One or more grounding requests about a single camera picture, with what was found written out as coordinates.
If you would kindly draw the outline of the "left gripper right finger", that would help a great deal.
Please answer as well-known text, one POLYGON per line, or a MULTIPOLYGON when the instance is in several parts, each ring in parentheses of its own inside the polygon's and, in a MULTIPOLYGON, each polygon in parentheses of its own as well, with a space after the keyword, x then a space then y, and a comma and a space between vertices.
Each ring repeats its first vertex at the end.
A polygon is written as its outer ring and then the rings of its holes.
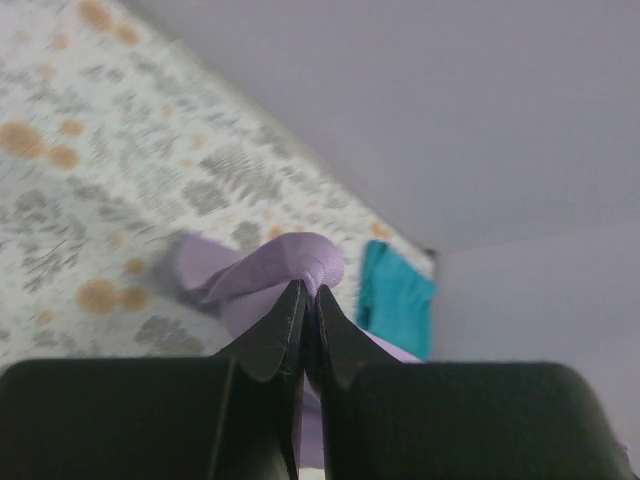
POLYGON ((316 298, 314 377, 330 479, 627 479, 575 370, 549 362, 404 363, 316 298))

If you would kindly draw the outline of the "purple t shirt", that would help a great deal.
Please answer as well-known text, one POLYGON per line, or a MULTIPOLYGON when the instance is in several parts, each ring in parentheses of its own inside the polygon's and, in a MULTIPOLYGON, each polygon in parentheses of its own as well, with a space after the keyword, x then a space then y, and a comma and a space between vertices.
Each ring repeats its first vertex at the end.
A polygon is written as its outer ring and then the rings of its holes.
POLYGON ((436 419, 419 397, 441 374, 406 348, 361 329, 333 288, 340 250, 288 233, 240 257, 187 234, 175 255, 180 286, 214 304, 232 341, 205 360, 178 359, 187 393, 169 401, 193 434, 179 467, 196 479, 294 479, 322 453, 330 479, 429 479, 446 455, 429 439, 436 419))

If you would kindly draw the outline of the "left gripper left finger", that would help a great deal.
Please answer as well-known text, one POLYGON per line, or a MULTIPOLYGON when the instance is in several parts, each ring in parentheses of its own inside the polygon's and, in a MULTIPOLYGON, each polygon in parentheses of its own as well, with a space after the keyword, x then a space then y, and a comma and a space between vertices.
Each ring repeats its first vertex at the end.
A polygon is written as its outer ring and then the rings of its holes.
POLYGON ((34 359, 1 377, 5 479, 295 479, 307 291, 210 357, 34 359))

